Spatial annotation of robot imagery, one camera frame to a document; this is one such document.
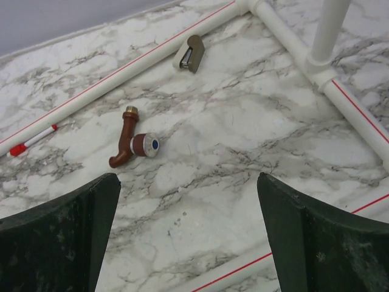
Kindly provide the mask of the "white PVC pipe frame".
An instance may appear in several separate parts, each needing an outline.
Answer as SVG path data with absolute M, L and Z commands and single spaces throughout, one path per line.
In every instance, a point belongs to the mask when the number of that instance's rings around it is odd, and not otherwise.
M 183 1 L 1 61 L 1 217 L 109 172 L 122 112 L 160 152 L 122 191 L 98 291 L 279 291 L 256 180 L 268 172 L 388 220 L 388 2 L 354 1 L 337 45 L 311 49 L 324 1 Z M 173 67 L 192 35 L 198 71 Z

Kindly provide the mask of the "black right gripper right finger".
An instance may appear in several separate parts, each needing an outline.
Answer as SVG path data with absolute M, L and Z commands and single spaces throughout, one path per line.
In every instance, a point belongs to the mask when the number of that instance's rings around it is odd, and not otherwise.
M 281 291 L 388 291 L 388 224 L 301 193 L 268 173 L 257 192 Z

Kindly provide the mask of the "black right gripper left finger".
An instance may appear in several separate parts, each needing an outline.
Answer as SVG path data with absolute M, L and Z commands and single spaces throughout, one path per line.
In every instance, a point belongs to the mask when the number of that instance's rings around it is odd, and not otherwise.
M 1 291 L 94 291 L 120 190 L 105 173 L 1 219 Z

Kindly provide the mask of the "brown water faucet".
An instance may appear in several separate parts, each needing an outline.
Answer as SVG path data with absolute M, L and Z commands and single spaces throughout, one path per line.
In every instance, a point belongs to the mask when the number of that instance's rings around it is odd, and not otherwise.
M 133 156 L 155 157 L 159 151 L 160 142 L 153 133 L 134 134 L 139 121 L 138 109 L 127 106 L 122 114 L 123 127 L 118 144 L 118 154 L 109 159 L 111 168 L 126 164 Z

